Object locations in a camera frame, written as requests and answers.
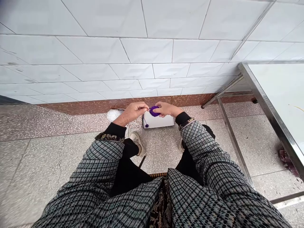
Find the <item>white yarn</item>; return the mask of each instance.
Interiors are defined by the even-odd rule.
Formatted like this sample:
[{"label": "white yarn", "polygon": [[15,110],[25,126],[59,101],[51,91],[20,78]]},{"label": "white yarn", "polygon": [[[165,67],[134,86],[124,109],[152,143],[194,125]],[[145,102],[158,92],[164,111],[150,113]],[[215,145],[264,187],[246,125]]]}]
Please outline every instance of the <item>white yarn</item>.
[{"label": "white yarn", "polygon": [[[122,113],[123,113],[123,109],[110,109],[107,112],[107,119],[111,122],[113,122],[117,117],[119,117]],[[125,137],[129,138],[130,134],[134,131],[137,131],[137,133],[139,135],[141,135],[142,133],[142,120],[141,118],[137,118],[136,120],[130,122],[127,126],[126,126],[127,130],[126,130],[126,134]]]}]

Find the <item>purple yarn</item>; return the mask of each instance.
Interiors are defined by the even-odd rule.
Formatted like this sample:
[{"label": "purple yarn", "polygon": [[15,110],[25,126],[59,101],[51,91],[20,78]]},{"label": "purple yarn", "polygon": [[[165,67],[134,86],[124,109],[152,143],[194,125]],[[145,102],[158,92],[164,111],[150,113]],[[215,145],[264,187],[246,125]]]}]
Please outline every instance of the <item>purple yarn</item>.
[{"label": "purple yarn", "polygon": [[153,112],[154,109],[159,108],[158,106],[153,106],[150,108],[150,114],[154,117],[159,116],[160,113]]}]

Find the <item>plaid jacket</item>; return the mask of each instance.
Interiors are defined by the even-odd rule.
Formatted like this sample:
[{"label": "plaid jacket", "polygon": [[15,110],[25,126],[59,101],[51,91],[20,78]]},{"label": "plaid jacket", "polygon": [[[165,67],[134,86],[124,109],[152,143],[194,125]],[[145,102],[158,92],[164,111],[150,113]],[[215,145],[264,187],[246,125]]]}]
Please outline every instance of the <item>plaid jacket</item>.
[{"label": "plaid jacket", "polygon": [[[204,181],[169,168],[175,227],[290,227],[197,121],[181,130]],[[96,140],[33,227],[146,227],[163,177],[110,198],[124,144]]]}]

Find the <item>table top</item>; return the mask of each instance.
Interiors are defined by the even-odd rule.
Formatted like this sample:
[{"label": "table top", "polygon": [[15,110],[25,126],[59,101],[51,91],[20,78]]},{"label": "table top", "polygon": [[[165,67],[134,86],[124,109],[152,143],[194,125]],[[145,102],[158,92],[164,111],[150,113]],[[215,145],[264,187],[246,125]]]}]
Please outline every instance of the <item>table top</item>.
[{"label": "table top", "polygon": [[239,68],[304,176],[304,64],[245,64]]}]

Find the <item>sneaker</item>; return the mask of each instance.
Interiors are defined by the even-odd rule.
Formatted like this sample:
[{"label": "sneaker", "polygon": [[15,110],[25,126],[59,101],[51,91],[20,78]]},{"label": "sneaker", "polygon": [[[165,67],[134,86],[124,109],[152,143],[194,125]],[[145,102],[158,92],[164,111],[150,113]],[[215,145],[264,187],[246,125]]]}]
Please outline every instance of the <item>sneaker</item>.
[{"label": "sneaker", "polygon": [[145,151],[144,147],[142,146],[142,143],[141,143],[140,138],[139,138],[139,134],[137,132],[132,132],[130,134],[130,139],[132,139],[132,141],[139,148],[139,152],[138,152],[137,156],[143,156],[146,153],[146,151]]},{"label": "sneaker", "polygon": [[185,148],[186,148],[186,144],[185,142],[183,141],[183,138],[180,139],[180,143],[178,144],[178,149],[181,151],[181,152],[184,152]]}]

